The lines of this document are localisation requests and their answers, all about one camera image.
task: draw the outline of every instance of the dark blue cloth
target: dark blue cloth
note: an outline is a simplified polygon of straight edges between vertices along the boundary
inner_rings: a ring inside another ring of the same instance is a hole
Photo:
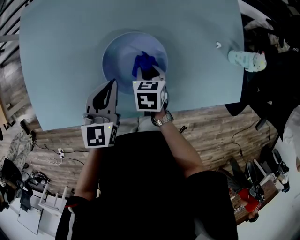
[[[150,80],[153,77],[159,76],[159,72],[152,65],[158,67],[155,57],[149,56],[147,53],[142,51],[142,56],[138,55],[135,58],[132,75],[137,77],[137,70],[138,68],[141,68],[142,77],[144,80]]]

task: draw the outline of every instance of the wooden floor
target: wooden floor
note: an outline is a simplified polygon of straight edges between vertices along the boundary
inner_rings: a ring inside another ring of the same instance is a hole
[[[14,105],[27,95],[18,55],[0,69],[0,84],[5,93],[6,103]],[[249,127],[259,119],[250,107],[247,107],[237,117],[232,117],[224,105],[193,111],[174,112],[173,116],[175,118],[174,124],[177,128],[181,128],[183,125],[188,127],[183,135],[195,147],[207,169],[216,169],[219,166],[223,166],[231,156],[234,156],[244,169],[245,161],[253,160],[254,158],[258,159],[262,147],[266,144],[272,144],[277,135],[276,130],[270,123],[270,128],[268,125],[264,125],[260,131],[256,131],[254,124],[249,130],[237,134],[234,141],[241,146],[244,161],[240,157],[238,145],[232,144],[231,138],[236,132]],[[46,144],[48,148],[55,151],[60,147],[66,152],[86,150],[80,127],[42,131],[31,105],[25,106],[13,117],[16,120],[16,124],[13,127],[6,131],[1,126],[4,140],[0,141],[0,157],[5,155],[11,140],[19,131],[18,123],[22,119],[26,119],[29,128],[37,133],[37,144],[41,147],[44,147],[43,145]],[[58,155],[54,152],[38,147],[34,148],[29,157],[38,159],[52,157],[60,161]],[[85,162],[87,153],[67,153],[66,157]],[[42,171],[51,179],[50,191],[52,193],[59,192],[60,195],[65,185],[69,186],[70,189],[75,188],[79,173],[83,167],[81,163],[67,159],[59,166],[42,160],[32,159],[31,161],[34,169]]]

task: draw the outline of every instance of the person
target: person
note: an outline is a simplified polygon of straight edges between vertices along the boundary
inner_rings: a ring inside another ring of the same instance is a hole
[[[233,175],[232,176],[228,171],[223,168],[219,168],[218,172],[223,173],[227,177],[228,187],[236,194],[239,195],[238,203],[234,208],[239,208],[244,206],[245,209],[249,212],[248,220],[249,222],[255,222],[259,215],[258,210],[261,206],[261,203],[251,195],[252,185],[245,177],[245,174],[240,169],[238,162],[231,158],[229,160],[232,167]]]
[[[151,117],[122,121],[114,147],[90,150],[56,240],[238,239],[226,177],[205,171],[166,114],[155,114],[159,128]]]
[[[4,159],[0,162],[0,212],[18,197],[19,183],[24,183],[32,172],[32,167],[28,164],[26,166],[26,159],[32,151],[35,132],[29,132],[24,121],[20,122],[20,127],[21,131],[13,138]],[[24,149],[18,154],[23,139],[28,135]]]

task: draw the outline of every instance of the table top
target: table top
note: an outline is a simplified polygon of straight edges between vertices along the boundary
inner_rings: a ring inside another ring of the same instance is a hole
[[[87,97],[106,81],[105,48],[130,31],[165,47],[170,111],[239,102],[243,69],[227,59],[244,49],[237,0],[39,0],[22,12],[20,55],[43,130],[82,125]],[[133,95],[118,99],[122,118],[141,114]]]

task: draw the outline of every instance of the wristwatch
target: wristwatch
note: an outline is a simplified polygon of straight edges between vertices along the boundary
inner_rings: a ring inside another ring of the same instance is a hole
[[[157,126],[157,127],[160,127],[160,126],[164,125],[165,123],[167,123],[169,121],[173,121],[173,120],[174,120],[174,118],[168,110],[165,111],[165,116],[163,116],[159,120],[155,120],[155,118],[152,117],[152,123],[154,126]]]

